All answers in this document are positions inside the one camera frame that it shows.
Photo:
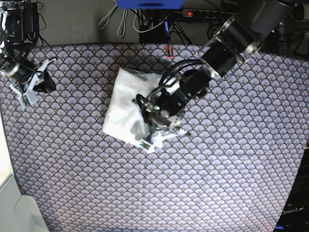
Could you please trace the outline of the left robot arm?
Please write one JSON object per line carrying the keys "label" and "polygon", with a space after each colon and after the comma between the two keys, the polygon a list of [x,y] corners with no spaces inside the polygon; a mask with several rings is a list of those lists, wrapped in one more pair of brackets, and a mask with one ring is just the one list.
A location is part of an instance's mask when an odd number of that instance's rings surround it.
{"label": "left robot arm", "polygon": [[204,96],[211,80],[222,78],[256,53],[300,4],[299,0],[240,1],[237,12],[208,41],[202,57],[175,63],[146,97],[136,96],[144,122],[137,136],[139,147],[151,152],[157,139],[185,134],[180,123],[191,99]]}

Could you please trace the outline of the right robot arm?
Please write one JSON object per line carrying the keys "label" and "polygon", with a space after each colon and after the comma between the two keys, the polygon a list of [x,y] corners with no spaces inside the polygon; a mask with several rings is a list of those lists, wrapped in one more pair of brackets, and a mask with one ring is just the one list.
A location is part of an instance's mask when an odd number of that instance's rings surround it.
{"label": "right robot arm", "polygon": [[37,93],[56,90],[47,67],[57,58],[38,65],[28,59],[39,40],[46,43],[40,35],[39,4],[30,0],[0,2],[0,74],[12,81],[10,89],[23,109],[38,100]]}

